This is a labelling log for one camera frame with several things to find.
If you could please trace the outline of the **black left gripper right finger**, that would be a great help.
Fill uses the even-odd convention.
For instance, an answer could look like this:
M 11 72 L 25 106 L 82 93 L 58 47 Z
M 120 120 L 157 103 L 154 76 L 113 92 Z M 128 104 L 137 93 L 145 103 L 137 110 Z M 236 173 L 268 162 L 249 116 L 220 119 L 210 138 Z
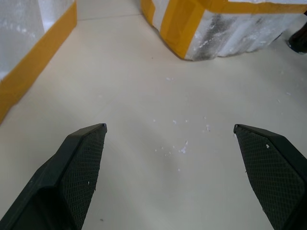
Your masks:
M 284 136 L 236 124 L 249 183 L 274 230 L 307 230 L 307 158 Z

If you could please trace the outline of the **white foam box yellow tape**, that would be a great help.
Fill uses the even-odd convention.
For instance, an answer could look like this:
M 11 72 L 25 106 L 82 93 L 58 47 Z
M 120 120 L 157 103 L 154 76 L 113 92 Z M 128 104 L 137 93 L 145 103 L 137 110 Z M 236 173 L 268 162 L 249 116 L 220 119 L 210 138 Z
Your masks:
M 307 0 L 140 0 L 141 10 L 181 59 L 200 61 L 270 45 Z

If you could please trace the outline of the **dark object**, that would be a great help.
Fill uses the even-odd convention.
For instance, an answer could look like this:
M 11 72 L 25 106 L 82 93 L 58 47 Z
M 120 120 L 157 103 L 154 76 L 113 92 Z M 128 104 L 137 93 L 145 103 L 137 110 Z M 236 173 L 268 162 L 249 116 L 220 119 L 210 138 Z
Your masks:
M 307 22 L 288 39 L 287 45 L 296 53 L 307 54 Z

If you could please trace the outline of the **white package with yellow tape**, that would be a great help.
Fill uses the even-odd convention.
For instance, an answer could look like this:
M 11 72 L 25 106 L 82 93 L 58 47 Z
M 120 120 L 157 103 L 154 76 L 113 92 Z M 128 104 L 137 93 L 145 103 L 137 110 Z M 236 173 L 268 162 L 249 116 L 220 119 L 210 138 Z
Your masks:
M 0 0 L 0 124 L 76 25 L 76 0 Z

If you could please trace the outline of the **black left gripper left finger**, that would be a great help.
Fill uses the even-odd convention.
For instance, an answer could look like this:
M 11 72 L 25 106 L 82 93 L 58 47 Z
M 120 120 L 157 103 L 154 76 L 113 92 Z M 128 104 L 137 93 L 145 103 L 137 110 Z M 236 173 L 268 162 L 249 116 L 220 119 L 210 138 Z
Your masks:
M 0 230 L 82 230 L 96 190 L 107 126 L 69 134 L 0 220 Z

